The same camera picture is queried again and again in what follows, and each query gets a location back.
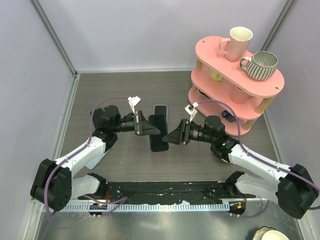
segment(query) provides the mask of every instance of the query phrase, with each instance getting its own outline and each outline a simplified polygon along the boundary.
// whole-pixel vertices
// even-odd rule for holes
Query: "dark gray table surface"
[[[181,119],[189,117],[185,106],[189,104],[188,91],[192,86],[190,75],[190,71],[81,74],[61,155],[88,138],[91,110],[112,96],[138,95],[141,102],[136,109],[142,110],[146,117],[153,114],[154,105],[167,105],[167,125],[171,132]],[[111,100],[103,106],[106,105],[118,106],[122,115],[131,111],[124,99]],[[195,122],[203,125],[204,119],[198,113]],[[263,116],[242,138],[247,147],[276,160]],[[168,151],[151,152],[149,136],[123,132],[118,133],[118,141],[93,171],[84,167],[77,177],[95,172],[108,181],[223,181],[236,170],[248,172],[214,157],[208,143],[170,144]]]

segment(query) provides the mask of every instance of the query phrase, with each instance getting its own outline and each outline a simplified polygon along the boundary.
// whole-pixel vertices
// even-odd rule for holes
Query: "black mounting plate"
[[[111,201],[127,197],[126,204],[172,205],[183,200],[191,205],[218,204],[221,199],[244,199],[218,181],[108,182]]]

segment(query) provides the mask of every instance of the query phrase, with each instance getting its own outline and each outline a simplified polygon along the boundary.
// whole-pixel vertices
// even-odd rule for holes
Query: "metal floor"
[[[246,214],[257,214],[265,205],[266,201],[248,201]],[[298,222],[273,203],[253,219],[218,211],[115,212],[73,226],[88,216],[87,212],[57,212],[48,225],[43,212],[35,240],[251,240],[262,226],[273,227],[290,240],[303,240]]]

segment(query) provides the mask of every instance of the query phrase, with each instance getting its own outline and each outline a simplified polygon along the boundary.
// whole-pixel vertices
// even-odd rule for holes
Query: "pink shelf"
[[[193,69],[191,80],[201,92],[205,93],[210,98],[229,105],[235,111],[235,114],[239,119],[253,120],[262,114],[256,113],[257,107],[263,100],[262,98],[250,97],[243,103],[235,103],[230,98],[230,92],[234,85],[226,79],[221,81],[212,80],[210,78],[210,68],[206,65],[202,65],[200,71]]]
[[[224,53],[219,50],[218,46],[221,38],[220,36],[208,36],[196,44],[195,53],[203,64],[254,97],[274,97],[284,88],[285,79],[279,70],[276,70],[272,77],[264,81],[257,81],[248,77],[239,66],[238,61],[227,60]],[[244,57],[251,57],[252,55],[252,53],[246,51]]]
[[[195,102],[199,103],[209,99],[206,96],[199,93],[199,90],[193,89],[193,88],[189,90],[188,98],[191,104]],[[221,116],[221,113],[224,111],[224,109],[219,104],[216,104],[214,102],[203,103],[203,104],[200,104],[196,109],[206,117],[210,115],[218,116],[221,119],[221,122],[225,125],[225,132],[231,136],[238,136],[237,123],[229,122]],[[240,122],[241,135],[244,135],[250,129],[249,130],[243,129],[243,126],[246,123],[245,120],[240,119],[239,122]]]

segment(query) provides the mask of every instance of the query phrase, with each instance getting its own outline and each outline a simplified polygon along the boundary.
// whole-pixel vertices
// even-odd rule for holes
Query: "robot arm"
[[[194,107],[196,106],[188,105],[185,108],[191,120],[197,113]],[[182,119],[174,131],[162,138],[162,141],[176,145],[181,143],[187,145],[190,140],[211,144],[210,150],[219,159],[242,166],[261,177],[252,177],[236,171],[226,180],[234,191],[273,201],[296,219],[301,219],[319,196],[319,192],[304,181],[278,170],[279,168],[288,170],[312,182],[308,171],[303,166],[296,164],[291,167],[275,162],[247,147],[245,152],[238,140],[226,134],[225,125],[218,116],[206,117],[203,127],[188,119]],[[276,168],[254,159],[249,153]]]
[[[135,104],[133,105],[132,102],[134,103],[136,98],[129,99],[133,112],[124,117],[121,117],[118,108],[114,105],[109,105],[104,109],[96,109],[92,117],[95,131],[91,137],[72,152],[55,161],[43,160],[36,173],[30,195],[44,203],[45,185],[49,175],[54,168],[67,160],[50,180],[47,192],[48,206],[57,212],[62,210],[70,199],[76,199],[83,195],[91,195],[94,198],[103,196],[106,190],[106,180],[103,177],[89,173],[84,177],[73,178],[86,164],[101,157],[112,148],[118,140],[117,133],[132,131],[137,136],[160,133],[159,129],[145,119],[141,110],[134,110]]]

